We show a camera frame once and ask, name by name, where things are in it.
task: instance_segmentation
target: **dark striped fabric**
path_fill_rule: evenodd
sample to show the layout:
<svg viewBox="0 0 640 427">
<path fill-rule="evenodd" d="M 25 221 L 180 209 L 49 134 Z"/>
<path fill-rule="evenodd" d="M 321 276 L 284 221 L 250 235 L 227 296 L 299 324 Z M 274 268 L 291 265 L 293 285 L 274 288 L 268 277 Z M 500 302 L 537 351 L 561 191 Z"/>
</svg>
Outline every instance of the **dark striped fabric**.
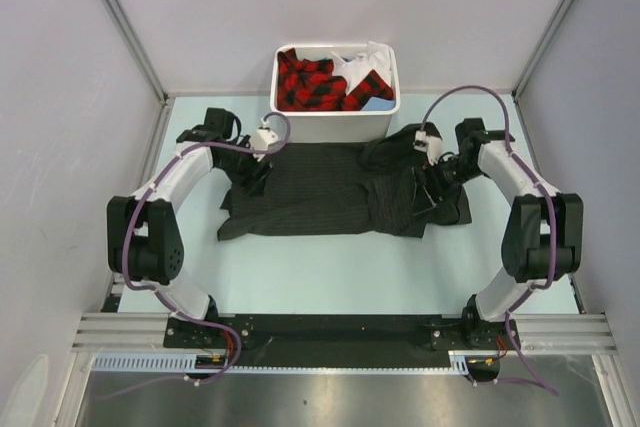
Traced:
<svg viewBox="0 0 640 427">
<path fill-rule="evenodd" d="M 419 126 L 369 143 L 289 144 L 271 160 L 264 196 L 232 187 L 222 204 L 230 218 L 219 240 L 244 234 L 271 236 L 361 234 L 376 231 L 422 237 L 426 224 L 471 222 L 463 189 L 425 211 L 414 168 L 425 161 L 413 148 Z M 429 125 L 430 135 L 437 134 Z"/>
</svg>

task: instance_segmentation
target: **white table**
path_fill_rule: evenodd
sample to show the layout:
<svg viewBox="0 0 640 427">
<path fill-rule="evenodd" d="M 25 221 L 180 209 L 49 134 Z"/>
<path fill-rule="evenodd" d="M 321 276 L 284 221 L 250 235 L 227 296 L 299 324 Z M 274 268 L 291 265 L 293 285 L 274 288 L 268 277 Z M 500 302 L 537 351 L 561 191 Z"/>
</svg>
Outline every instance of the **white table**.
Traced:
<svg viewBox="0 0 640 427">
<path fill-rule="evenodd" d="M 420 122 L 435 95 L 403 95 L 389 132 Z M 530 160 L 522 126 L 509 96 L 511 132 Z M 177 98 L 159 165 L 170 158 L 175 139 L 201 123 L 207 107 L 223 107 L 242 120 L 245 133 L 268 112 L 258 97 Z M 445 150 L 457 150 L 454 127 L 465 117 L 482 117 L 489 129 L 503 127 L 501 109 L 480 94 L 450 97 L 432 118 Z M 460 314 L 469 297 L 482 290 L 501 266 L 500 244 L 509 206 L 488 179 L 465 188 L 471 225 L 427 226 L 422 239 L 385 234 L 260 237 L 246 235 L 218 242 L 216 231 L 227 217 L 219 209 L 229 181 L 214 171 L 192 191 L 178 213 L 187 269 L 224 313 L 298 314 Z M 120 312 L 163 312 L 149 293 L 125 289 Z M 576 313 L 565 277 L 533 296 L 521 313 Z"/>
</svg>

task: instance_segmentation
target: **plaid fabric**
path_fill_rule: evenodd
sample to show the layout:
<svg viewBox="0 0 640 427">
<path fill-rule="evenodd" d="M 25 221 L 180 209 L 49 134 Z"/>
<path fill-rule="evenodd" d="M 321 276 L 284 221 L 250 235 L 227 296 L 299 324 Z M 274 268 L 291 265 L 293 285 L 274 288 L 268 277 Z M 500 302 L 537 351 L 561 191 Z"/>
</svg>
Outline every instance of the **plaid fabric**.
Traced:
<svg viewBox="0 0 640 427">
<path fill-rule="evenodd" d="M 333 75 L 333 61 L 298 60 L 295 49 L 278 53 L 278 110 L 360 110 L 371 97 L 393 100 L 393 90 L 372 70 L 349 95 L 347 81 Z"/>
</svg>

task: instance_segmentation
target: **white cloth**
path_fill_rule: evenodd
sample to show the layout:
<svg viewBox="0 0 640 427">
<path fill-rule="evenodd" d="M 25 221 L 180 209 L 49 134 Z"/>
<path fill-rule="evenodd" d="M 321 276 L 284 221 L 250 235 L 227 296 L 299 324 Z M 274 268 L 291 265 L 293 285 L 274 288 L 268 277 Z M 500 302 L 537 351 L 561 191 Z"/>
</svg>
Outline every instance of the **white cloth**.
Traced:
<svg viewBox="0 0 640 427">
<path fill-rule="evenodd" d="M 347 81 L 347 95 L 355 89 L 369 72 L 375 70 L 380 78 L 391 87 L 391 51 L 388 45 L 368 42 L 367 50 L 356 54 L 352 60 L 344 60 L 331 52 L 333 75 L 344 77 Z"/>
</svg>

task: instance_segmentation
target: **clothes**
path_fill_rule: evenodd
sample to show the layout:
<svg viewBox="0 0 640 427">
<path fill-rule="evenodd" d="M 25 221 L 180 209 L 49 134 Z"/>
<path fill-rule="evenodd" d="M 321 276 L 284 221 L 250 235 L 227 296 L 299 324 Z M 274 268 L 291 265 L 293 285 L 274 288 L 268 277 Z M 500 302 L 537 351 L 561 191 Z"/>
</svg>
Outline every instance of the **clothes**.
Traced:
<svg viewBox="0 0 640 427">
<path fill-rule="evenodd" d="M 277 108 L 283 112 L 360 110 L 370 98 L 392 100 L 393 90 L 375 71 L 349 94 L 333 75 L 333 61 L 298 60 L 295 49 L 278 53 Z"/>
<path fill-rule="evenodd" d="M 430 135 L 437 135 L 427 124 Z M 425 225 L 466 224 L 471 214 L 463 189 L 433 209 L 416 187 L 414 168 L 424 153 L 413 148 L 418 125 L 369 143 L 289 144 L 271 156 L 263 197 L 232 186 L 219 240 L 244 234 L 329 235 L 376 231 L 422 237 Z"/>
<path fill-rule="evenodd" d="M 329 56 L 333 60 L 333 75 L 347 81 L 347 95 L 362 82 L 373 70 L 382 81 L 391 85 L 391 48 L 377 42 L 367 43 L 367 49 L 353 59 L 345 60 L 335 53 Z"/>
</svg>

